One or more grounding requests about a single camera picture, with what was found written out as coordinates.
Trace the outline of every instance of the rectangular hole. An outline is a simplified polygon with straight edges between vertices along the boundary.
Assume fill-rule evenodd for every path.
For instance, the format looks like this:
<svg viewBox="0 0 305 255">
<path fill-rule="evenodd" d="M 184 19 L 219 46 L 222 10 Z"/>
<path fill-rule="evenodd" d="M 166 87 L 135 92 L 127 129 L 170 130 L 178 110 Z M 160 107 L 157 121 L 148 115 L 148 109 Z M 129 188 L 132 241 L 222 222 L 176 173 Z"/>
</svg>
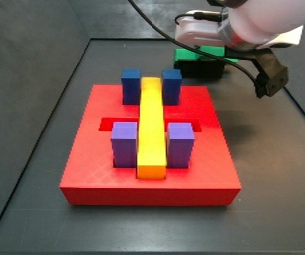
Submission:
<svg viewBox="0 0 305 255">
<path fill-rule="evenodd" d="M 136 117 L 103 117 L 99 131 L 112 131 L 113 122 L 137 122 Z M 166 118 L 164 119 L 164 132 L 167 132 L 168 123 L 191 123 L 194 132 L 202 132 L 199 119 L 194 118 Z"/>
</svg>

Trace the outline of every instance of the green object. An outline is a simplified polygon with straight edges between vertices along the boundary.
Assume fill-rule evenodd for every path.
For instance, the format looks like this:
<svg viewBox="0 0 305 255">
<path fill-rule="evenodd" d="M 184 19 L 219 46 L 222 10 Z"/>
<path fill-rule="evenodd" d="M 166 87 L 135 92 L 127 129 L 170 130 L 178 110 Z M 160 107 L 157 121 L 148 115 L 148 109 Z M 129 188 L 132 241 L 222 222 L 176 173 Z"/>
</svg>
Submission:
<svg viewBox="0 0 305 255">
<path fill-rule="evenodd" d="M 224 55 L 224 48 L 223 47 L 216 47 L 216 46 L 202 46 L 199 48 L 200 51 L 206 52 L 206 53 L 210 53 L 218 57 L 223 57 Z M 175 61 L 179 61 L 179 60 L 198 60 L 199 58 L 204 58 L 206 60 L 207 59 L 211 59 L 208 57 L 204 57 L 202 56 L 200 54 L 196 54 L 194 52 L 191 52 L 190 50 L 187 49 L 175 49 Z M 232 62 L 238 62 L 236 59 L 227 59 Z"/>
</svg>

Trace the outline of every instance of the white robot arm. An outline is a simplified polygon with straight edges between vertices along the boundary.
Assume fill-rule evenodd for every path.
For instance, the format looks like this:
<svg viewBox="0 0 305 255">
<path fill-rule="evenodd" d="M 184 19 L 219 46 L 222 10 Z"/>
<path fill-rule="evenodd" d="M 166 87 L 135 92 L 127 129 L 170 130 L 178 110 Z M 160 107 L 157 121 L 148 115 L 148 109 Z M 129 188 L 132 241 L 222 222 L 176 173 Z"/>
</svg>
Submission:
<svg viewBox="0 0 305 255">
<path fill-rule="evenodd" d="M 215 2 L 226 6 L 222 13 L 190 11 L 178 19 L 175 38 L 180 42 L 187 45 L 227 46 L 236 51 L 299 44 L 305 0 Z M 219 22 L 210 18 L 218 15 Z"/>
<path fill-rule="evenodd" d="M 305 24 L 305 0 L 207 0 L 224 7 L 222 12 L 190 11 L 176 16 L 176 40 L 148 19 L 133 0 L 128 0 L 155 30 L 175 44 L 236 67 L 251 79 L 258 98 L 273 96 L 289 82 L 287 67 L 278 61 L 271 47 L 299 44 Z M 223 46 L 218 57 L 191 46 Z M 252 62 L 256 78 L 226 58 Z"/>
</svg>

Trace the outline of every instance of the violet cube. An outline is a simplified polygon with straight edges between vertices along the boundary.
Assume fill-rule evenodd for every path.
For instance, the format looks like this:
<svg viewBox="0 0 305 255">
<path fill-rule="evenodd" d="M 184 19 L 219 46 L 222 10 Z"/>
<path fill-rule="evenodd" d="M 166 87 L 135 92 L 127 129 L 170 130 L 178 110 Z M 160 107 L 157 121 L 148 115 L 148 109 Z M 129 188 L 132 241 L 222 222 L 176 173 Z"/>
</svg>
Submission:
<svg viewBox="0 0 305 255">
<path fill-rule="evenodd" d="M 168 123 L 167 167 L 188 168 L 195 135 L 191 123 Z"/>
<path fill-rule="evenodd" d="M 136 167 L 137 122 L 115 122 L 112 129 L 112 150 L 116 168 Z"/>
</svg>

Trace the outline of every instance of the blue block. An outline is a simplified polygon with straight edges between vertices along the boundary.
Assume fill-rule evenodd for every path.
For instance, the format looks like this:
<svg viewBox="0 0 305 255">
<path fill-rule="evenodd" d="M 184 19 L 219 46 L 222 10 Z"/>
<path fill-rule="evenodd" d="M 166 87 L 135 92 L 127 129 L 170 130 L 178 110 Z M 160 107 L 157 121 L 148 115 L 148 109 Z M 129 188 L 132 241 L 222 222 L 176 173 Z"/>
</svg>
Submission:
<svg viewBox="0 0 305 255">
<path fill-rule="evenodd" d="M 180 69 L 164 69 L 163 81 L 163 104 L 166 106 L 179 105 L 182 74 Z"/>
<path fill-rule="evenodd" d="M 129 68 L 123 69 L 121 82 L 123 82 L 123 104 L 137 105 L 140 103 L 140 69 Z"/>
</svg>

